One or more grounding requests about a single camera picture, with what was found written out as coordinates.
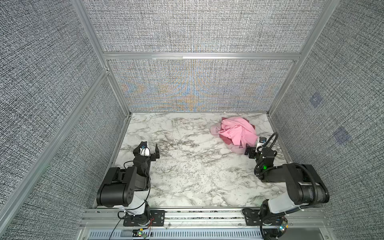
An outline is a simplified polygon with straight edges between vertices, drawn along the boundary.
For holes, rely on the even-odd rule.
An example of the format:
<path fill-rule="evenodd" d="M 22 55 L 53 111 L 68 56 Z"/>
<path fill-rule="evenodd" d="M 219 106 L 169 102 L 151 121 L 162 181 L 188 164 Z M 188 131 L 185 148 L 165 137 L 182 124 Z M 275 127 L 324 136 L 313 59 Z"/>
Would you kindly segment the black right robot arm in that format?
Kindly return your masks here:
<path fill-rule="evenodd" d="M 255 159 L 254 174 L 263 183 L 286 184 L 284 193 L 264 200 L 259 209 L 242 210 L 248 226 L 276 226 L 288 214 L 329 202 L 330 193 L 312 165 L 290 163 L 274 166 L 277 151 L 263 146 L 247 146 L 245 155 Z"/>

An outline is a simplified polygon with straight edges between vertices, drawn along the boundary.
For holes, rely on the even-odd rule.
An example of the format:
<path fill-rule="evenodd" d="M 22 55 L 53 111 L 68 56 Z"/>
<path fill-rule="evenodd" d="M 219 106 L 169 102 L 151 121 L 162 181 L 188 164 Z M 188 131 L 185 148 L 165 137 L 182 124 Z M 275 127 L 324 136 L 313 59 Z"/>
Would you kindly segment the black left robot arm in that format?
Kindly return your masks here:
<path fill-rule="evenodd" d="M 97 192 L 98 207 L 119 209 L 118 218 L 125 227 L 149 228 L 156 223 L 157 215 L 148 203 L 152 188 L 151 163 L 160 158 L 155 145 L 152 153 L 147 142 L 134 150 L 131 166 L 109 168 Z"/>

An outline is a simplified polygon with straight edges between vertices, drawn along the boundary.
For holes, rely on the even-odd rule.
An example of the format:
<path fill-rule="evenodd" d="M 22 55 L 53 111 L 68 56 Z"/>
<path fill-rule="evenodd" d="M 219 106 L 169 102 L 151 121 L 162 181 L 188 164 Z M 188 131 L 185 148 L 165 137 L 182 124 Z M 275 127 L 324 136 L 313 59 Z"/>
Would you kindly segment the light pink cloth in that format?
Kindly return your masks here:
<path fill-rule="evenodd" d="M 211 126 L 210 132 L 213 136 L 221 138 L 223 136 L 222 135 L 222 132 L 223 132 L 222 123 L 217 123 L 217 124 L 214 124 L 213 126 Z"/>

